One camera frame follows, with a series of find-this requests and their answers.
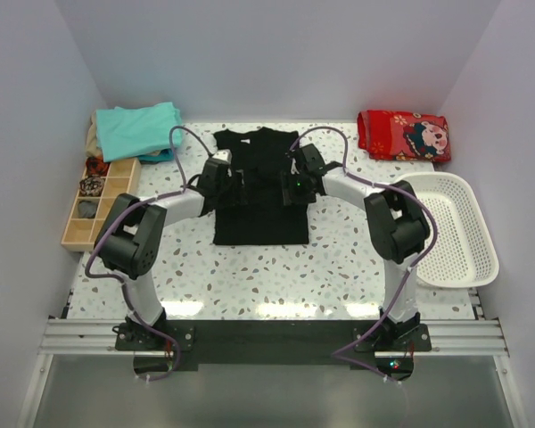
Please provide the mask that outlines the black t shirt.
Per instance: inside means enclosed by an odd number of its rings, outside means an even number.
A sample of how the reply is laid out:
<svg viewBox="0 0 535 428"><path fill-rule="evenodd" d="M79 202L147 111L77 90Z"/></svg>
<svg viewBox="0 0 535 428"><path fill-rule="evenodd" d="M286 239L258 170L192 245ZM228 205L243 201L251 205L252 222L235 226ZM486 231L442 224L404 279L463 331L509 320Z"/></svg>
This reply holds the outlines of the black t shirt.
<svg viewBox="0 0 535 428"><path fill-rule="evenodd" d="M305 205L285 206L280 173L291 168L287 152L299 137L259 128L213 134L219 150L232 153L233 168L243 175L245 202L215 210L213 243L223 246L303 245L309 242Z"/></svg>

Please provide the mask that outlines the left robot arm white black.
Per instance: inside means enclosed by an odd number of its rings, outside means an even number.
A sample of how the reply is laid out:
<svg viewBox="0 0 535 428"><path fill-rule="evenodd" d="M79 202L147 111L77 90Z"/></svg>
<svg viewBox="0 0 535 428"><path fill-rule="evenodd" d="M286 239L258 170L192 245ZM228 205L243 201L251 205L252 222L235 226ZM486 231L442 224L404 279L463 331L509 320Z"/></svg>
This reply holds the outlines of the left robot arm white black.
<svg viewBox="0 0 535 428"><path fill-rule="evenodd" d="M152 266L166 227L237 202L243 185L231 158L228 150L211 155L195 185L185 183L179 191L147 199L123 193L113 203L86 264L86 276L120 284L128 315L113 327L117 350L180 349L157 296Z"/></svg>

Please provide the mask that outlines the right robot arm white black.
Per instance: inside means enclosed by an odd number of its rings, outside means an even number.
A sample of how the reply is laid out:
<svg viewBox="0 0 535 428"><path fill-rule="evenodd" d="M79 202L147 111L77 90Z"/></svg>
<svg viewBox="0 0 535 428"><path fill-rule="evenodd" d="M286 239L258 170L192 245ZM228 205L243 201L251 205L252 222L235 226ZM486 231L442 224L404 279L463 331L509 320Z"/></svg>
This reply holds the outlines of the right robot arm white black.
<svg viewBox="0 0 535 428"><path fill-rule="evenodd" d="M352 350L369 337L389 350L400 350L421 321L416 270L438 237L432 213L409 182L382 184L359 177L338 161L326 163L313 144L293 144L288 157L292 166L281 173L284 205L310 204L320 195L363 210L371 244L383 259L384 301L379 319L333 354Z"/></svg>

